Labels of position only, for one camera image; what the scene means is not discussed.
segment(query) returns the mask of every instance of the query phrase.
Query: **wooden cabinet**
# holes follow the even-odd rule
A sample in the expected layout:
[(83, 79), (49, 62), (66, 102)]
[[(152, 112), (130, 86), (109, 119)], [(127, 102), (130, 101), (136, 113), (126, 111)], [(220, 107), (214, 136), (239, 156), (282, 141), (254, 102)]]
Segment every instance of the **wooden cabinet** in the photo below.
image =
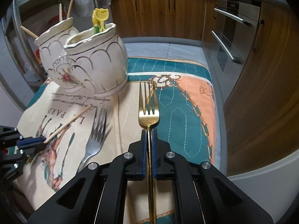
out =
[(173, 37), (201, 40), (205, 0), (112, 0), (120, 37)]
[(217, 7), (217, 3), (218, 0), (206, 0), (206, 16), (204, 34), (202, 38), (202, 49), (204, 51), (204, 55), (208, 58), (211, 56), (213, 42), (215, 41), (211, 31), (216, 27), (217, 13), (214, 11), (214, 8)]
[(274, 163), (299, 149), (299, 22), (263, 2), (254, 47), (224, 105), (228, 175)]

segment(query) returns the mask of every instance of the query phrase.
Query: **ceramic pot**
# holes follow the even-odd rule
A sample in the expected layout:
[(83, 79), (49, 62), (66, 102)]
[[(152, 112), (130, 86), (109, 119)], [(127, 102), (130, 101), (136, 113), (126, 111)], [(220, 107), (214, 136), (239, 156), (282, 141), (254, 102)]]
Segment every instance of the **ceramic pot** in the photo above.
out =
[(72, 36), (64, 49), (75, 78), (92, 94), (109, 96), (122, 89), (128, 80), (127, 50), (115, 24), (107, 24), (105, 31), (95, 35), (93, 30)]
[(38, 46), (42, 65), (49, 77), (67, 93), (83, 88), (71, 74), (70, 60), (63, 48), (67, 39), (78, 33), (73, 26), (73, 18), (69, 18), (52, 26), (34, 41)]

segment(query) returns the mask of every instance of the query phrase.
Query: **yellow plastic utensil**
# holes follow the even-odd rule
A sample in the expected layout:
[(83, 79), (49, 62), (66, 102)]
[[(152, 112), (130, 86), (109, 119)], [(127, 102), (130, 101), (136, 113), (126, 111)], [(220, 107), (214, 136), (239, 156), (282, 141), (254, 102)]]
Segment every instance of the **yellow plastic utensil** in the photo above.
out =
[(96, 8), (95, 9), (95, 18), (100, 22), (101, 28), (100, 32), (103, 32), (105, 30), (105, 23), (109, 18), (109, 10), (108, 9), (103, 9), (103, 8)]
[(92, 12), (92, 23), (94, 25), (94, 35), (95, 35), (99, 32), (99, 22), (96, 19), (96, 11), (95, 10)]

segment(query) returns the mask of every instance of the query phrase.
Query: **wooden chopstick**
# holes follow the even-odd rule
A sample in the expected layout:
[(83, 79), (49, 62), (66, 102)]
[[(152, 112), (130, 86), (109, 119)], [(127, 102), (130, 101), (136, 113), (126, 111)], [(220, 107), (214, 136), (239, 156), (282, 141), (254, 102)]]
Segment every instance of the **wooden chopstick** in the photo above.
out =
[(59, 21), (62, 21), (62, 4), (59, 3)]
[(70, 5), (68, 6), (68, 15), (66, 16), (66, 19), (68, 19), (70, 17), (73, 2), (74, 2), (74, 0), (71, 0)]
[(25, 28), (24, 26), (20, 27), (22, 30), (24, 30), (27, 34), (31, 35), (33, 38), (38, 39), (38, 36), (36, 34), (34, 34), (33, 32), (31, 32), (29, 29)]
[(44, 143), (48, 143), (50, 140), (54, 138), (57, 134), (59, 134), (65, 127), (67, 127), (70, 123), (72, 123), (74, 120), (79, 118), (84, 112), (89, 110), (92, 107), (92, 105), (89, 105), (85, 109), (83, 109), (80, 113), (76, 114), (73, 118), (71, 118), (68, 122), (66, 122), (63, 126), (61, 126), (59, 129), (57, 129), (53, 134), (51, 134), (45, 141)]

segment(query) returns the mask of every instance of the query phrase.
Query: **oven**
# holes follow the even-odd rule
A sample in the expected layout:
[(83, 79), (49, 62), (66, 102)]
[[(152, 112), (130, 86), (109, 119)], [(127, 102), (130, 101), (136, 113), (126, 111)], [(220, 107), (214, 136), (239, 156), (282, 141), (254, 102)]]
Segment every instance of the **oven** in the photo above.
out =
[(212, 30), (215, 40), (210, 58), (223, 103), (233, 90), (255, 39), (260, 16), (257, 4), (219, 0), (214, 8), (217, 18)]

